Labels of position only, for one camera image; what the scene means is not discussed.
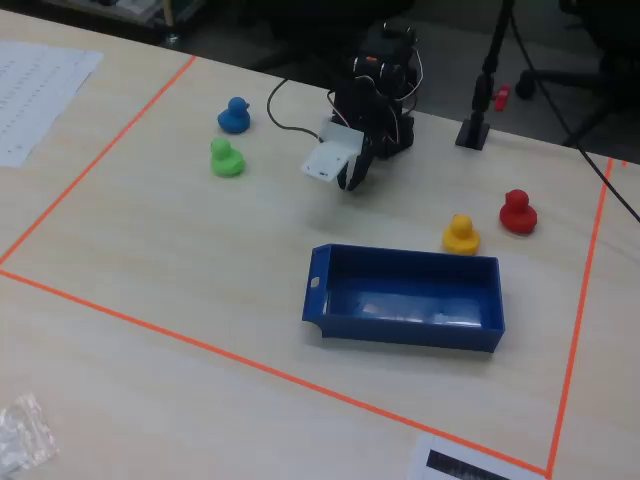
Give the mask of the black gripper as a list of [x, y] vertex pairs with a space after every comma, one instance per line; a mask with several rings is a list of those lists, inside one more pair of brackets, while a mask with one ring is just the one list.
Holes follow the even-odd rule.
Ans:
[[351, 156], [337, 175], [341, 190], [353, 191], [366, 178], [374, 159], [372, 144], [379, 150], [395, 146], [394, 86], [389, 79], [356, 75], [338, 80], [333, 90], [333, 122], [362, 131], [358, 156]]

